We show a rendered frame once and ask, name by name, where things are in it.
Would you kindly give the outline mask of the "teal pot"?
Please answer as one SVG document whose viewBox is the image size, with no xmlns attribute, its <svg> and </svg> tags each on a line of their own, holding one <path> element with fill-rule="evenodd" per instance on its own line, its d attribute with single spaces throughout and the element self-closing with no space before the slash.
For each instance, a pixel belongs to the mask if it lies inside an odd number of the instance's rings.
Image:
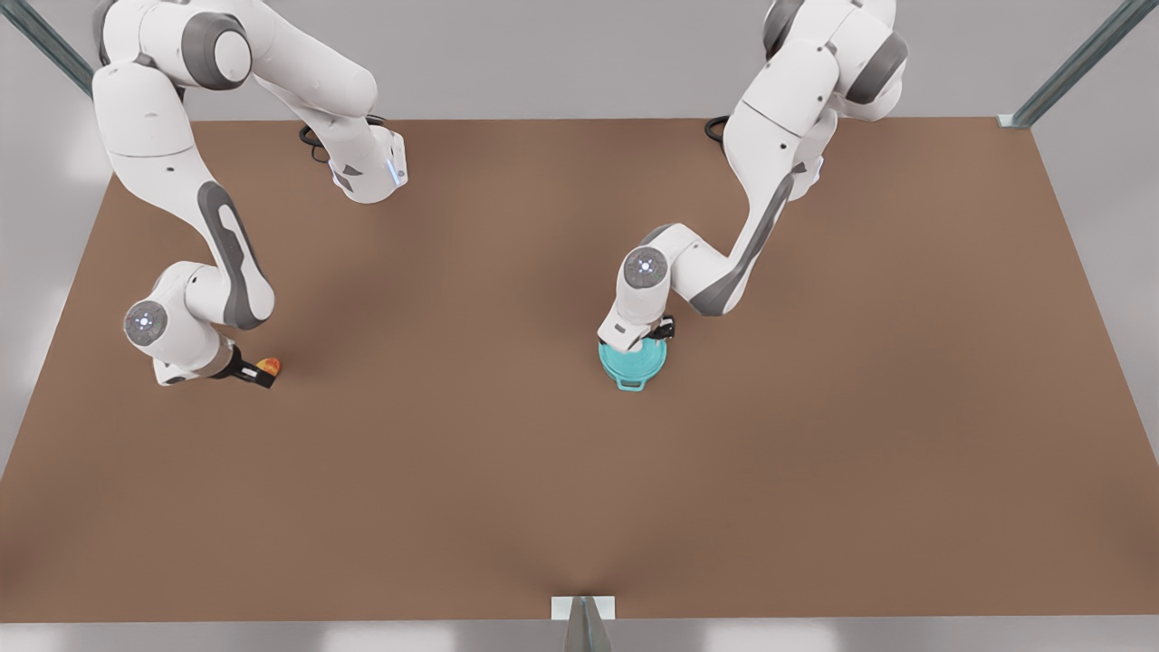
<svg viewBox="0 0 1159 652">
<path fill-rule="evenodd" d="M 605 374 L 622 391 L 642 391 L 666 362 L 666 340 L 644 338 L 637 347 L 620 352 L 607 343 L 598 345 L 598 359 Z"/>
</svg>

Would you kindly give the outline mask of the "silver frame post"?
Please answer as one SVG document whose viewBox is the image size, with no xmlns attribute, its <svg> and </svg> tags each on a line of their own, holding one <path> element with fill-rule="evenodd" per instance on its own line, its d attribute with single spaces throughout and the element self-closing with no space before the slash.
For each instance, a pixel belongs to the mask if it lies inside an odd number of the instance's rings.
<svg viewBox="0 0 1159 652">
<path fill-rule="evenodd" d="M 564 652 L 613 652 L 605 620 L 614 618 L 614 598 L 551 598 L 551 620 L 567 620 Z"/>
<path fill-rule="evenodd" d="M 90 64 L 83 61 L 81 54 L 32 8 L 32 5 L 25 0 L 0 0 L 0 14 L 3 14 L 3 17 L 15 25 L 17 32 L 24 35 L 25 41 L 32 42 L 32 45 L 46 54 L 71 82 L 92 98 L 94 69 Z"/>
<path fill-rule="evenodd" d="M 1159 7 L 1159 0 L 1123 0 L 1102 21 L 1101 25 L 1080 46 L 1067 56 L 1058 69 L 1033 91 L 1030 97 L 1012 113 L 1001 113 L 996 120 L 1001 129 L 1032 129 L 1050 109 L 1059 103 L 1080 80 L 1093 69 L 1105 54 L 1118 45 L 1136 25 Z"/>
</svg>

